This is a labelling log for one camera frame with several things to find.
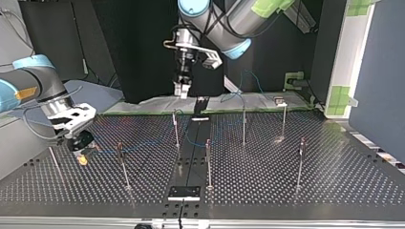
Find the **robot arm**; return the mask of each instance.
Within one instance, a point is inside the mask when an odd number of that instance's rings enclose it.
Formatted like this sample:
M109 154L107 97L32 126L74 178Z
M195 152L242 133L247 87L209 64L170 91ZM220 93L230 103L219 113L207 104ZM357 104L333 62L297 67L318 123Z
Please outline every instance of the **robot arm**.
M230 59L237 59L251 45L250 34L274 13L286 10L294 0L236 1L229 13L223 12L211 0L179 0L180 22L175 32L176 45L164 46L176 50L178 67L174 79L175 95L187 98L193 80L192 66L198 52L206 54L202 65L216 69L222 60L216 51L200 47L202 35L210 39Z
M17 60L12 65L13 71L0 73L0 113L35 99L56 133L55 137L42 137L47 140L67 138L68 148L78 159L89 154L94 149L94 138L84 129L93 123L96 109L88 104L73 103L45 55Z

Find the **workbench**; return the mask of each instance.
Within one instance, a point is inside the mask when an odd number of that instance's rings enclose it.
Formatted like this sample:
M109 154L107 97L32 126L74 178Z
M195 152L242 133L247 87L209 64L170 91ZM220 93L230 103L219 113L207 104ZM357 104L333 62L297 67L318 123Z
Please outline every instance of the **workbench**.
M90 128L100 152L80 166L53 147L0 180L0 227L8 224L367 226L405 225L405 177L376 152L315 111L177 115L102 115ZM297 187L301 138L307 141ZM206 140L210 139L212 190ZM128 153L126 189L117 143ZM198 187L197 201L169 201Z

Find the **vertical post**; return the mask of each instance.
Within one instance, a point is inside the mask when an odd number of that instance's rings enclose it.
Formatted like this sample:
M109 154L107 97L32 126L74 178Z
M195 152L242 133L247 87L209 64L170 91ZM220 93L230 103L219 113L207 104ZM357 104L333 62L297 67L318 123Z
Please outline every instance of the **vertical post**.
M60 170L59 162L57 162L56 155L54 154L54 151L53 151L52 146L50 146L48 149L49 149L50 152L51 152L51 156L52 156L52 159L53 159L53 163L54 163L54 165L56 166L57 172L59 173L60 178L61 178L62 181L64 182L64 179L63 179L63 176L62 176L62 171Z
M117 157L118 157L118 162L121 164L122 171L123 171L123 173L125 175L125 182L127 184L125 189L129 191L132 188L131 188L131 185L129 183L128 172L127 172L126 166L125 166L125 153L122 152L122 148L123 148L122 145L123 145L122 142L119 141L118 145L117 145Z
M288 104L282 97L274 97L273 98L274 103L276 104L276 107L281 108L283 107L283 126L281 130L281 135L277 137L276 142L281 142L285 138L285 130L286 130L286 118L287 118L287 106Z
M287 104L284 107L284 113L283 113L283 129L281 131L281 137L284 139L284 132L286 129L286 117L287 117Z
M211 146L210 146L210 140L206 140L205 144L205 160L208 164L208 190L214 189L214 186L212 186L212 179L211 179Z
M244 109L244 146L246 145L246 110Z
M175 133L176 133L176 147L179 149L180 148L180 142L179 142L178 122L177 122L177 119L176 119L176 111L173 112L173 125L175 126Z
M300 142L300 148L298 150L298 153L300 155L300 167L298 169L298 178L297 178L297 187L296 187L296 195L298 195L298 192L301 188L300 182L301 182L301 174L302 174L302 168L303 168L303 161L305 159L305 154L307 153L307 142L304 137L301 138Z

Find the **thin metal pin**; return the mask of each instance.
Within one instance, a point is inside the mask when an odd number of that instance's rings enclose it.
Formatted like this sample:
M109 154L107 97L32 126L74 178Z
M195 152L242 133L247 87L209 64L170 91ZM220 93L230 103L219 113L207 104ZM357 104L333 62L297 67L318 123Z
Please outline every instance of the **thin metal pin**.
M52 146L48 147L48 149L49 149L50 152L51 152L51 156L52 156L52 159L53 159L53 163L54 163L54 165L56 166L57 172L59 173L60 178L61 178L62 181L64 182L65 180L64 180L64 178L63 178L63 176L62 176L62 171L60 170L59 162L57 162L56 155L54 154L54 151L53 151Z
M244 146L246 144L246 110L244 109Z
M205 153L206 153L206 162L208 164L208 190L213 190L214 186L212 186L212 179L211 179L211 147L210 147L210 140L206 140L205 144Z
M283 129L281 131L282 138L284 138L284 131L286 129L286 117L287 117L287 105L284 107L284 113L283 113Z
M173 125L175 126L175 133L176 133L176 147L179 149L180 148L180 142L179 142L178 122L177 122L177 119L176 119L176 111L173 112Z
M126 189L129 191L132 189L130 183L129 183L129 178L128 178L128 172L125 167L125 154L122 152L122 142L120 141L117 145L117 157L118 157L118 162L122 165L122 170L125 175L125 181L127 183Z
M304 156L306 154L307 150L307 142L304 137L301 138L300 142L300 148L299 148L299 155L300 155L300 167L298 169L298 178L297 178L297 186L296 186L296 196L298 196L298 192L301 188L301 174L302 174L302 167L303 167L303 161L304 161Z
M131 185L129 184L128 173L126 171L125 162L122 163L122 169L124 170L125 180L127 182L127 189L131 190Z

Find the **wire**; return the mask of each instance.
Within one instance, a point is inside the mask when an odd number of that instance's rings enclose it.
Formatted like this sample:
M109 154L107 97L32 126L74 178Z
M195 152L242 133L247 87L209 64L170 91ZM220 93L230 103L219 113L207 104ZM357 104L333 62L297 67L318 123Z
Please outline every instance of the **wire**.
M18 36L18 38L30 49L33 49L33 47L28 43L28 41L26 41L21 35L20 33L18 33L17 29L15 28L15 26L12 24L12 22L10 21L10 19L7 17L6 14L10 14L14 17L17 18L17 20L21 23L21 25L23 26L23 30L26 33L27 36L27 30L26 30L26 26L24 24L24 22L22 21L22 19L16 15L13 11L11 10L3 10L1 9L1 11L4 13L4 18L6 19L6 21L9 23L9 25L11 26L11 28L14 30L15 34Z
M301 6L301 5L302 5L302 2L303 2L303 1L300 0L300 3L299 3L299 5L298 5L297 19L296 19L296 21L295 21L295 26L296 26L297 28L299 28L299 27L298 27L298 22L299 22L300 12L301 12L301 8L302 8L302 6ZM313 96L315 97L315 99L318 101L319 105L322 107L322 110L325 111L324 105L322 105L321 100L319 100L318 96L316 96L315 92L313 91L313 88L312 88L311 85L310 85L309 80L306 79L306 81L307 81L307 83L308 83L308 87L309 87L309 89L310 89L312 95L313 95Z
M229 17L226 17L226 24L227 24L227 25L225 25L225 24L221 21L221 19L219 18L218 14L215 12L215 10L213 10L213 12L214 12L215 17L217 18L218 23L220 23L220 24L223 26L223 28L224 28L227 32L231 33L232 35L234 35L234 36L236 36L236 37L238 37L238 38L242 38L242 39L255 38L255 37L258 37L258 36L262 35L263 33L265 33L268 29L270 29L270 28L274 25L274 23L277 21L277 19L278 19L278 18L280 17L280 15L282 14L282 13L278 13L277 16L276 16L276 18L274 18L274 20L273 20L271 23L269 23L269 24L268 24L262 31L260 31L259 33L256 33L256 34L238 34L238 33L231 27L231 25L230 25L230 23L229 23Z
M17 20L18 20L18 21L21 23L21 25L22 25L22 28L23 28L23 30L24 30L24 33L26 34L26 37L27 37L28 39L30 39L30 37L29 37L29 35L28 35L28 31L27 31L27 26L25 25L24 20L23 20L21 17L19 17L15 12L13 12L13 11L11 11L11 10L0 8L0 11L3 12L4 18L6 19L6 21L8 22L8 24L11 26L11 28L14 30L15 34L17 35L17 37L18 37L28 48L30 48L30 49L32 50L31 53L30 53L30 56L33 56L33 54L34 54L33 46L32 46L31 44L29 44L29 42L26 41L26 40L20 35L20 33L18 33L17 29L16 29L15 26L12 24L12 22L10 21L10 19L7 17L6 14L8 13L8 14L14 16L15 18L17 18ZM12 65L12 64L0 65L0 67L9 66L9 65Z
M63 130L62 132L58 133L55 136L43 136L42 134L38 133L36 130L33 129L33 127L30 125L30 122L27 119L27 112L32 110L33 108L29 108L24 110L23 112L23 121L26 124L27 128L36 136L44 139L44 140L57 140L58 138L64 136L65 134L67 134L69 131L68 130Z
M118 80L118 77L116 77L116 79L113 80L113 82L110 84L110 88L113 87L114 83Z
M12 64L4 64L4 65L0 65L0 67L5 67L5 66L10 66Z
M260 90L261 94L262 94L265 98L267 98L267 97L265 96L265 92L263 91L262 86L261 86L261 84L260 84L259 77L258 77L256 74L254 74L252 71L245 70L245 73L250 73L250 74L256 79L257 86L259 87L259 90ZM234 98L234 97L236 96L236 94L241 94L241 88L242 88L242 85L243 85L243 82L244 82L244 77L245 77L245 75L243 74L243 72L241 72L241 82L240 82L240 84L239 84L238 91L237 91L236 93L231 93L231 94L233 94L233 95L232 95L231 97L227 98L227 99L225 99L225 98L227 97L227 94L226 94L226 95L221 99L221 101L220 101L221 103L226 102L226 101L228 101L228 100Z
M114 78L114 76L116 76L116 74L117 74L117 72L115 72L113 75L111 75L110 80L108 80L108 85L110 85L111 80L113 80L113 78Z
M306 81L307 81L307 83L308 83L308 87L309 87L310 91L312 92L312 95L313 95L313 96L315 97L315 99L318 101L319 105L321 105L322 110L325 111L324 105L322 105L321 100L319 100L318 96L316 96L315 92L313 91L313 89L312 89L312 87L311 87L311 85L310 85L310 83L309 83L309 80L306 79Z

